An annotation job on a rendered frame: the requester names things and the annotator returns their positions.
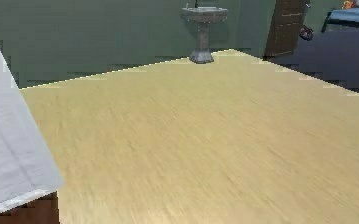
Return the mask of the brown wooden room door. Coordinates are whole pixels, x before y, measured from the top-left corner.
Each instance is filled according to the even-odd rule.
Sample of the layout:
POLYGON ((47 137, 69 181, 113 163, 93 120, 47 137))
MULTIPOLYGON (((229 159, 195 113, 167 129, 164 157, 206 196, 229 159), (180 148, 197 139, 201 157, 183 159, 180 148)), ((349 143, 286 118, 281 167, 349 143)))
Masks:
POLYGON ((276 0, 265 58, 290 55, 297 46, 309 0, 276 0))

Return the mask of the bed with white sheet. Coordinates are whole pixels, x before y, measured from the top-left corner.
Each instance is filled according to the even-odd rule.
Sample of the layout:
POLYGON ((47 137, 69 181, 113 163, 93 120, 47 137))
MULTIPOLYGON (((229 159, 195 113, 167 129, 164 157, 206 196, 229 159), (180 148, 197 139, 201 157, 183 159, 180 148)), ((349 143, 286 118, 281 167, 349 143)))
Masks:
POLYGON ((0 224, 61 224, 63 178, 0 50, 0 224))

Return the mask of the grey pedestal sink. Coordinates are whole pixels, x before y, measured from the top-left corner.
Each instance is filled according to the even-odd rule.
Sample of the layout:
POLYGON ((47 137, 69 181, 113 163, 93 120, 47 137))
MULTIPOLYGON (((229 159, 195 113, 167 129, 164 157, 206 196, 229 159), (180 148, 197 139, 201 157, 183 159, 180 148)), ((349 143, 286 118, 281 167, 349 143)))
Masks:
POLYGON ((207 64, 214 61, 209 47, 209 25, 227 19, 228 10, 219 7, 185 7, 181 9, 181 16, 187 21, 198 24, 197 44, 189 56, 189 60, 196 64, 207 64))

